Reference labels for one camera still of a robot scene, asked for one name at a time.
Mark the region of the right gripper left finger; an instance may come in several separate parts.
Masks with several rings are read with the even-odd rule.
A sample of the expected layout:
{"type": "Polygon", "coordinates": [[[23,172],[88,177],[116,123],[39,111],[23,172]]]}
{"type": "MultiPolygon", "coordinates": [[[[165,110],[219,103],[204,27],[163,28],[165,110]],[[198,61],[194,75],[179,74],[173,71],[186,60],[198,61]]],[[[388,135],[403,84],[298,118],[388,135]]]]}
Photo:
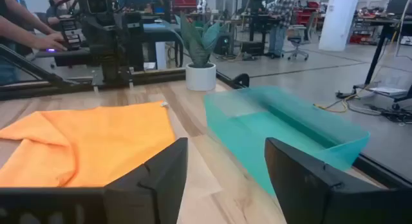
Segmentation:
{"type": "Polygon", "coordinates": [[[0,224],[177,224],[188,139],[104,187],[0,188],[0,224]]]}

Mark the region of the white building pillar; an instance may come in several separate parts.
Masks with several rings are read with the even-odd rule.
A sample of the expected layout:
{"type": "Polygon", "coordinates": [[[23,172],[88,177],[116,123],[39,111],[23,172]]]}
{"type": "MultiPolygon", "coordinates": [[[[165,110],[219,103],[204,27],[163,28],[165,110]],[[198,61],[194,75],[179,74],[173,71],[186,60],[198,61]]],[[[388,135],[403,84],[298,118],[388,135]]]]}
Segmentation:
{"type": "Polygon", "coordinates": [[[358,0],[329,0],[319,49],[344,51],[358,0]]]}

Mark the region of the snake plant in white pot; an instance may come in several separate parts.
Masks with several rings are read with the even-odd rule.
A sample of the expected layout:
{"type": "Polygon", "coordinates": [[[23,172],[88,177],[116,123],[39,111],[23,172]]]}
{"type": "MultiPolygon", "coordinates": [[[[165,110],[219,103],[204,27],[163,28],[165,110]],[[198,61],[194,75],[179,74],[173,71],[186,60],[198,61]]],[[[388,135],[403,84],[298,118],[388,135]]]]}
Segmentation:
{"type": "Polygon", "coordinates": [[[216,65],[210,62],[210,57],[220,37],[220,24],[206,24],[200,32],[196,25],[181,13],[180,30],[183,45],[191,59],[185,66],[187,88],[192,91],[213,90],[216,87],[216,65]]]}

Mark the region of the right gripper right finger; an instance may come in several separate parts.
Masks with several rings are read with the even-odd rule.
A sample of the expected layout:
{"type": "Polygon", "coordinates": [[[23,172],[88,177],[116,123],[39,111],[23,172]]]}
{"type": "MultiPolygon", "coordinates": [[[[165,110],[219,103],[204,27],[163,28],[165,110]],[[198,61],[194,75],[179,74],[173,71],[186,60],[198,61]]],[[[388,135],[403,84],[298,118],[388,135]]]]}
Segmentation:
{"type": "Polygon", "coordinates": [[[275,138],[265,161],[287,224],[412,224],[412,188],[377,187],[275,138]]]}

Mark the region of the black aluminium table frame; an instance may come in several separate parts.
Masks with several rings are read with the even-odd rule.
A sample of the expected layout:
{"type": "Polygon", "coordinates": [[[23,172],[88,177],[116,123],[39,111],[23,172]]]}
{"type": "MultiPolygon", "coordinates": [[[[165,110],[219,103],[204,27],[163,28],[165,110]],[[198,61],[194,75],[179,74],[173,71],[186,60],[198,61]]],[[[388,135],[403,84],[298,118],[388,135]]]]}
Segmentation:
{"type": "Polygon", "coordinates": [[[20,70],[39,77],[39,80],[0,86],[0,101],[43,97],[84,91],[173,82],[184,80],[185,70],[152,71],[132,73],[129,68],[119,66],[114,56],[94,57],[101,70],[89,78],[63,78],[33,64],[23,56],[0,44],[0,57],[12,62],[20,70]]]}

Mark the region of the person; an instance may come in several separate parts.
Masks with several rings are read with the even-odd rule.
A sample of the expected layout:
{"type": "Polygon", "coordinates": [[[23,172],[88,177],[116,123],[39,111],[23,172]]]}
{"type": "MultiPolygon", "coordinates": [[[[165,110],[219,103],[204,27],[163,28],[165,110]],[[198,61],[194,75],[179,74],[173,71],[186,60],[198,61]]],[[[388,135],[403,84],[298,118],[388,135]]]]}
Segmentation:
{"type": "Polygon", "coordinates": [[[58,2],[62,0],[48,0],[48,1],[50,4],[50,7],[46,11],[46,23],[53,30],[59,31],[60,30],[59,17],[62,15],[73,14],[78,9],[76,7],[66,8],[64,4],[55,6],[58,2]]]}
{"type": "Polygon", "coordinates": [[[283,45],[292,20],[294,5],[295,0],[278,0],[270,8],[270,16],[278,20],[278,23],[270,29],[267,56],[271,59],[280,58],[283,53],[283,45]]]}
{"type": "Polygon", "coordinates": [[[66,51],[67,48],[62,45],[63,40],[64,38],[59,32],[42,23],[16,0],[0,0],[0,44],[5,45],[11,50],[14,49],[15,43],[19,43],[36,50],[51,48],[58,51],[66,51]],[[13,18],[18,18],[28,23],[42,32],[44,37],[39,37],[21,28],[12,22],[13,18]]]}

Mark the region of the grey office chair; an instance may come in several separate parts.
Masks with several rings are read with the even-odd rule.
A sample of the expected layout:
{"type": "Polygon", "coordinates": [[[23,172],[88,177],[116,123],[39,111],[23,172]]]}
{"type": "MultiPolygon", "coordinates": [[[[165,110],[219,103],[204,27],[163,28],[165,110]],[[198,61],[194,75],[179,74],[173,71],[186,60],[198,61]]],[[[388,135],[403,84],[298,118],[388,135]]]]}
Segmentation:
{"type": "Polygon", "coordinates": [[[289,31],[292,31],[292,35],[287,37],[287,41],[289,41],[292,44],[294,49],[289,51],[283,51],[281,57],[284,57],[286,54],[288,54],[287,59],[291,60],[292,58],[296,59],[299,55],[301,55],[304,57],[304,61],[308,60],[309,54],[301,50],[300,47],[302,45],[310,44],[312,42],[312,27],[315,16],[316,12],[312,12],[309,20],[306,22],[305,25],[296,24],[292,25],[289,28],[289,31]]]}

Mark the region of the red tool cabinet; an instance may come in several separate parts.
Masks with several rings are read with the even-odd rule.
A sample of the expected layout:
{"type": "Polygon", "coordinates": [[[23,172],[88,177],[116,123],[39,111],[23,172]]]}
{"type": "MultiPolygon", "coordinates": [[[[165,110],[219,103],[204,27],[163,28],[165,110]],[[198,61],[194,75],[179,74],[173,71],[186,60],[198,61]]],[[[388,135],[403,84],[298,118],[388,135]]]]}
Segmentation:
{"type": "Polygon", "coordinates": [[[294,24],[305,25],[313,12],[319,11],[320,4],[315,1],[307,1],[305,5],[298,3],[294,7],[294,24]]]}
{"type": "Polygon", "coordinates": [[[175,13],[191,13],[196,10],[196,0],[172,0],[172,11],[175,13]]]}

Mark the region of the orange microfiber towel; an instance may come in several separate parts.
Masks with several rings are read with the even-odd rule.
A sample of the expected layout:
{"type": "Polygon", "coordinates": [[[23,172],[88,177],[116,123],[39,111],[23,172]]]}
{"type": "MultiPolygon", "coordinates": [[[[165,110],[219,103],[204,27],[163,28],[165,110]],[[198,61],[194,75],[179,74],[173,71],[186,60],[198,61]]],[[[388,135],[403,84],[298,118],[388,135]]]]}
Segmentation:
{"type": "Polygon", "coordinates": [[[0,187],[100,187],[142,165],[176,137],[164,101],[36,111],[0,130],[18,140],[0,187]]]}

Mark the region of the black standing desk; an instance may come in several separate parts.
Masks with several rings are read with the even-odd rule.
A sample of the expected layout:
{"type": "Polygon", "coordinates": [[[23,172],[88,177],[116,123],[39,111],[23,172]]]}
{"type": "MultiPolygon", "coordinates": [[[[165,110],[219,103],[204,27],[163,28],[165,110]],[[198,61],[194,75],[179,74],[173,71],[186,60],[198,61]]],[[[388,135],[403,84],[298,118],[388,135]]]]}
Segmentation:
{"type": "Polygon", "coordinates": [[[384,41],[386,39],[387,34],[389,34],[390,31],[393,30],[398,30],[398,34],[401,34],[403,27],[407,26],[412,29],[412,18],[406,19],[406,21],[402,21],[401,19],[395,18],[356,18],[355,21],[356,23],[370,23],[372,26],[382,26],[382,31],[379,35],[377,48],[375,50],[364,84],[358,84],[353,86],[354,92],[357,92],[358,89],[365,89],[367,91],[371,91],[370,86],[372,86],[372,76],[374,75],[375,68],[378,64],[379,57],[383,50],[384,41]]]}

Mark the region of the dark blue table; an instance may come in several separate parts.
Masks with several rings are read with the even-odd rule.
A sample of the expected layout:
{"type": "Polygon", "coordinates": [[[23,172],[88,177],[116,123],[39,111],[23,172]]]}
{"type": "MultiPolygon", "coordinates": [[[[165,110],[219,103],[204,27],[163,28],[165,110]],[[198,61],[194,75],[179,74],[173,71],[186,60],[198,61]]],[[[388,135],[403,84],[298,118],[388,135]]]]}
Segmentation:
{"type": "Polygon", "coordinates": [[[143,43],[148,44],[149,62],[155,62],[156,68],[166,69],[165,44],[174,42],[175,64],[177,68],[183,65],[183,41],[180,35],[180,26],[177,24],[153,23],[144,24],[143,43]]]}

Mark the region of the teal translucent plastic basket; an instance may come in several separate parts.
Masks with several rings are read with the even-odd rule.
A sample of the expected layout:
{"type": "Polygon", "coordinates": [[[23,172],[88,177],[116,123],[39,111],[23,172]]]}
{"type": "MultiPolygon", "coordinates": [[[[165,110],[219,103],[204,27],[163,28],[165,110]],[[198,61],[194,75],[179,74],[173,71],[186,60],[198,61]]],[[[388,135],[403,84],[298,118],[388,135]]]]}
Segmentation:
{"type": "Polygon", "coordinates": [[[366,147],[370,133],[276,86],[205,95],[208,128],[269,194],[265,140],[276,138],[345,171],[366,147]]]}

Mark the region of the black equipment box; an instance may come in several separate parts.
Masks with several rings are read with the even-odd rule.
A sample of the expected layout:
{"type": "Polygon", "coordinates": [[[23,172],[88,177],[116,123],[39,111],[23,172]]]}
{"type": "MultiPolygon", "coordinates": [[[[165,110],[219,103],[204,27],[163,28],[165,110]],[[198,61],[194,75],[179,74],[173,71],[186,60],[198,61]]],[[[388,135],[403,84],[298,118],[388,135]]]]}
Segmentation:
{"type": "Polygon", "coordinates": [[[263,42],[242,42],[241,52],[251,56],[262,56],[264,54],[265,44],[263,42]]]}

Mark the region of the black computer tower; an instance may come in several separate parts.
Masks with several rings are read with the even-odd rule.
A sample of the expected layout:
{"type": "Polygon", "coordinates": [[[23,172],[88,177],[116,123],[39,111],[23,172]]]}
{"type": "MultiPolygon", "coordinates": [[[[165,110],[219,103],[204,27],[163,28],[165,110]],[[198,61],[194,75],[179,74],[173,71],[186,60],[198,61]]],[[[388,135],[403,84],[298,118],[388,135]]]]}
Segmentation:
{"type": "Polygon", "coordinates": [[[213,53],[217,55],[227,55],[230,48],[230,35],[222,33],[219,35],[213,53]]]}

